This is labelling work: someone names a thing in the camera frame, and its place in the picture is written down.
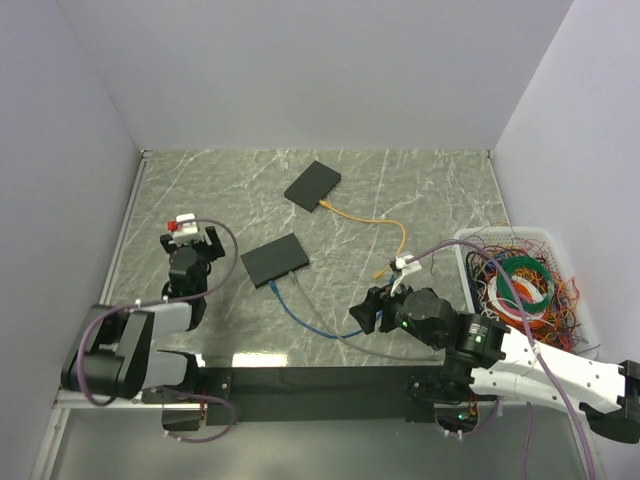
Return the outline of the black network switch box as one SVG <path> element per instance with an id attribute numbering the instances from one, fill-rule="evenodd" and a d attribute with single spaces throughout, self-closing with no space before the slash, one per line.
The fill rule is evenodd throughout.
<path id="1" fill-rule="evenodd" d="M 284 191 L 284 197 L 312 213 L 340 180 L 339 172 L 319 161 L 313 161 Z"/>

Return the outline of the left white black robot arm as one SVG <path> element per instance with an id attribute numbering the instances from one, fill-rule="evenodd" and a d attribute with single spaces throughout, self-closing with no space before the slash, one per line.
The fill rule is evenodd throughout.
<path id="1" fill-rule="evenodd" d="M 201 322 L 212 263 L 225 256 L 213 226 L 170 224 L 160 237 L 169 255 L 169 280 L 162 302 L 142 309 L 115 312 L 109 305 L 91 306 L 81 330 L 101 314 L 109 315 L 93 330 L 84 349 L 84 378 L 91 394 L 108 402 L 132 399 L 140 391 L 166 388 L 176 400 L 194 399 L 201 388 L 193 354 L 163 350 L 156 341 L 189 332 Z"/>

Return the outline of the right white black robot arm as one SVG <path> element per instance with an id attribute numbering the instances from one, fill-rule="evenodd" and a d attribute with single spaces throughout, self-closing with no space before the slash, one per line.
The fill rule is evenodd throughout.
<path id="1" fill-rule="evenodd" d="M 401 329 L 444 354 L 442 365 L 413 375 L 418 401 L 459 404 L 474 396 L 512 400 L 585 415 L 606 439 L 639 441 L 639 365 L 601 363 L 535 343 L 492 318 L 455 310 L 430 288 L 372 287 L 350 315 L 366 334 Z"/>

